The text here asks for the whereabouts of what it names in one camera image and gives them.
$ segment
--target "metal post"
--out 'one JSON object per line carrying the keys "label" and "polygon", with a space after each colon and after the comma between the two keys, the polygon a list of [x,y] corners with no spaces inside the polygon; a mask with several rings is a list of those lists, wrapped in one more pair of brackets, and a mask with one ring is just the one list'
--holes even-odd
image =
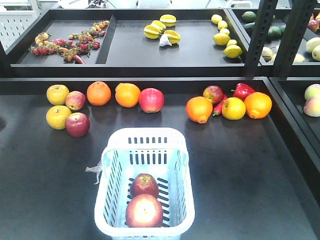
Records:
{"label": "metal post", "polygon": [[244,63],[244,75],[254,77],[264,48],[278,0],[261,0],[253,27],[248,53]]}
{"label": "metal post", "polygon": [[8,57],[6,55],[6,51],[2,46],[0,41],[0,77],[2,78],[9,78],[11,77],[12,69]]}
{"label": "metal post", "polygon": [[273,75],[287,77],[317,0],[295,0],[273,63]]}

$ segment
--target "green fruit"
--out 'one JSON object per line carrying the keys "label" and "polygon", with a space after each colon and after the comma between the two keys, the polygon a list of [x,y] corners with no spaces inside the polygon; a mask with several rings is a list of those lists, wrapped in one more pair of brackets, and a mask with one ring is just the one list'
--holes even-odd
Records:
{"label": "green fruit", "polygon": [[272,39],[274,39],[274,31],[271,28],[269,28],[268,35],[266,36],[266,40],[272,41]]}
{"label": "green fruit", "polygon": [[278,28],[281,30],[281,33],[283,34],[284,31],[286,30],[286,25],[278,26]]}
{"label": "green fruit", "polygon": [[250,22],[250,23],[247,23],[243,26],[243,28],[245,29],[245,31],[251,35],[252,34],[252,31],[254,30],[254,26],[255,26],[255,23],[254,22]]}
{"label": "green fruit", "polygon": [[246,23],[253,23],[256,20],[257,15],[253,11],[245,11],[241,18]]}
{"label": "green fruit", "polygon": [[280,39],[282,35],[282,31],[279,27],[277,26],[272,26],[270,27],[272,30],[272,39]]}

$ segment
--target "yellow apple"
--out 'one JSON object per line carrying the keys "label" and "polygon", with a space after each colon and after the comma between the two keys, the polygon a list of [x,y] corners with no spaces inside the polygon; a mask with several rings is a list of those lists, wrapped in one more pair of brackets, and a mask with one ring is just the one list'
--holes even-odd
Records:
{"label": "yellow apple", "polygon": [[66,119],[71,115],[71,110],[64,105],[51,107],[46,113],[46,121],[53,129],[65,129]]}
{"label": "yellow apple", "polygon": [[64,105],[69,89],[62,84],[55,84],[46,90],[46,97],[52,105]]}
{"label": "yellow apple", "polygon": [[237,97],[228,97],[222,105],[222,115],[229,120],[239,120],[246,113],[244,101]]}

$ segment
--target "white plastic basket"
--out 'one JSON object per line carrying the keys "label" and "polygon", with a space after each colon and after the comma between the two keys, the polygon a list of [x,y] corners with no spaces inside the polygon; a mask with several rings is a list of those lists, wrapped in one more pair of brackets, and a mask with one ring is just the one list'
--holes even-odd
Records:
{"label": "white plastic basket", "polygon": [[[178,240],[195,218],[184,136],[167,127],[123,128],[111,135],[102,156],[94,219],[114,240]],[[163,208],[162,227],[128,227],[130,184],[140,173],[154,176]]]}

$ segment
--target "apple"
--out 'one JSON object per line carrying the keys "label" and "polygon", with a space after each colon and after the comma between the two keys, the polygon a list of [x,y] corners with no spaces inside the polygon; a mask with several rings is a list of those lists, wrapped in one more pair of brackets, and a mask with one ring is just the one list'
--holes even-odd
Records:
{"label": "apple", "polygon": [[64,105],[69,89],[62,84],[55,84],[46,90],[46,98],[52,105]]}
{"label": "apple", "polygon": [[65,105],[73,111],[78,111],[84,107],[86,95],[80,91],[72,91],[65,98]]}
{"label": "apple", "polygon": [[90,120],[82,112],[75,112],[65,120],[65,129],[73,137],[80,138],[86,135],[90,128]]}
{"label": "apple", "polygon": [[222,105],[222,115],[229,120],[239,120],[246,114],[244,101],[237,97],[228,97]]}
{"label": "apple", "polygon": [[145,113],[159,112],[164,104],[165,96],[160,90],[149,87],[141,91],[139,105]]}
{"label": "apple", "polygon": [[156,179],[148,173],[140,173],[133,180],[130,186],[130,196],[132,198],[140,194],[151,194],[155,198],[159,196],[159,187]]}
{"label": "apple", "polygon": [[157,228],[163,224],[164,210],[151,194],[133,198],[125,210],[125,221],[130,228]]}
{"label": "apple", "polygon": [[204,89],[203,96],[212,104],[218,104],[224,99],[224,91],[219,86],[210,85]]}
{"label": "apple", "polygon": [[54,129],[65,129],[66,119],[71,114],[71,110],[64,105],[51,107],[45,115],[46,121]]}
{"label": "apple", "polygon": [[304,99],[308,100],[309,98],[319,95],[320,96],[320,84],[315,83],[309,85],[304,91]]}
{"label": "apple", "polygon": [[310,117],[320,117],[320,95],[314,95],[305,102],[303,111]]}
{"label": "apple", "polygon": [[319,28],[319,23],[316,20],[310,20],[307,28],[315,33]]}

